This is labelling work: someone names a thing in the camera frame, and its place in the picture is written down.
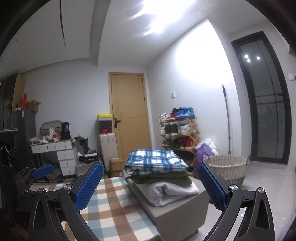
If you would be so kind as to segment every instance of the black door frame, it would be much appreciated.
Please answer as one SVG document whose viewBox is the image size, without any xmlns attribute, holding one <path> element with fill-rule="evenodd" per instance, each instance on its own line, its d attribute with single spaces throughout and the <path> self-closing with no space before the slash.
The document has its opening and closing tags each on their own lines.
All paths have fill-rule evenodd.
<svg viewBox="0 0 296 241">
<path fill-rule="evenodd" d="M 278 158 L 267 158 L 267 157 L 258 157 L 258 113 L 257 113 L 257 105 L 255 99 L 254 86 L 252 83 L 252 78 L 246 62 L 242 59 L 243 53 L 241 52 L 239 46 L 243 44 L 247 44 L 256 40 L 262 40 L 266 45 L 269 53 L 271 54 L 272 60 L 275 65 L 276 72 L 278 74 L 282 97 L 284 102 L 284 110 L 285 110 L 285 145 L 284 145 L 284 153 L 282 159 Z M 232 41 L 232 46 L 235 50 L 237 58 L 239 60 L 240 66 L 242 68 L 242 72 L 244 75 L 245 83 L 247 86 L 250 109 L 251 109 L 251 122 L 252 122 L 252 144 L 251 144 L 251 160 L 252 161 L 264 161 L 264 162 L 274 162 L 274 163 L 282 163 L 287 165 L 289 161 L 290 149 L 291 149 L 291 137 L 292 137 L 292 118 L 291 118 L 291 106 L 290 106 L 290 98 L 288 93 L 288 87 L 286 84 L 286 79 L 281 68 L 279 59 L 266 37 L 263 31 L 242 37 L 235 41 Z"/>
</svg>

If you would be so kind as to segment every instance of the plaid blanket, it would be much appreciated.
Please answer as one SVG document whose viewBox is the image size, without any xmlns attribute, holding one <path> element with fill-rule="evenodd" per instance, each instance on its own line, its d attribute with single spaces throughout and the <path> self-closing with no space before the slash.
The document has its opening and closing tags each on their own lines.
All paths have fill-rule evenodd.
<svg viewBox="0 0 296 241">
<path fill-rule="evenodd" d="M 124 169 L 130 175 L 184 172 L 187 164 L 172 150 L 137 149 L 131 152 Z"/>
<path fill-rule="evenodd" d="M 53 191 L 63 184 L 43 185 Z M 41 186 L 31 186 L 37 190 Z M 159 233 L 122 177 L 102 179 L 86 209 L 80 213 L 100 241 L 161 241 Z M 61 222 L 70 241 L 76 240 L 68 223 Z"/>
</svg>

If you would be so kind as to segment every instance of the suitcase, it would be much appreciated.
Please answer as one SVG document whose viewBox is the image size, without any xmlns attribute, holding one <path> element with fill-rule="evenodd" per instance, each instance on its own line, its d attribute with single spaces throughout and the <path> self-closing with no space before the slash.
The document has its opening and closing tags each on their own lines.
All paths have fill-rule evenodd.
<svg viewBox="0 0 296 241">
<path fill-rule="evenodd" d="M 103 162 L 107 172 L 110 171 L 110 159 L 118 158 L 116 137 L 114 133 L 101 134 L 99 136 Z"/>
</svg>

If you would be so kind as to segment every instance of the blue gripper pad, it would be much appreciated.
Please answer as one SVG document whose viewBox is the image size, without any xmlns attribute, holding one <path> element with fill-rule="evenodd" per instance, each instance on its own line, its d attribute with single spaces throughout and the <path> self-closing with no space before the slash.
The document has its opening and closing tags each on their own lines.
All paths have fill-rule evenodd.
<svg viewBox="0 0 296 241">
<path fill-rule="evenodd" d="M 35 169 L 32 173 L 33 178 L 41 178 L 48 174 L 52 174 L 54 172 L 54 167 L 52 165 L 47 165 L 45 167 L 41 167 L 38 169 Z"/>
<path fill-rule="evenodd" d="M 227 208 L 226 195 L 203 163 L 198 167 L 198 175 L 215 208 L 224 212 Z"/>
<path fill-rule="evenodd" d="M 75 193 L 74 206 L 77 211 L 86 208 L 100 180 L 102 179 L 103 173 L 104 167 L 102 163 L 99 162 Z"/>
</svg>

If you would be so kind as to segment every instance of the wicker basket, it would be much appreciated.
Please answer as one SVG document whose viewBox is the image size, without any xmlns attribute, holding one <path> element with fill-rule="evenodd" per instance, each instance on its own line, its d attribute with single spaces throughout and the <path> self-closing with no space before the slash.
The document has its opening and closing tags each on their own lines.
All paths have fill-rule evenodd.
<svg viewBox="0 0 296 241">
<path fill-rule="evenodd" d="M 229 185 L 235 184 L 238 187 L 242 185 L 250 164 L 248 159 L 233 155 L 211 156 L 205 158 L 204 161 Z"/>
</svg>

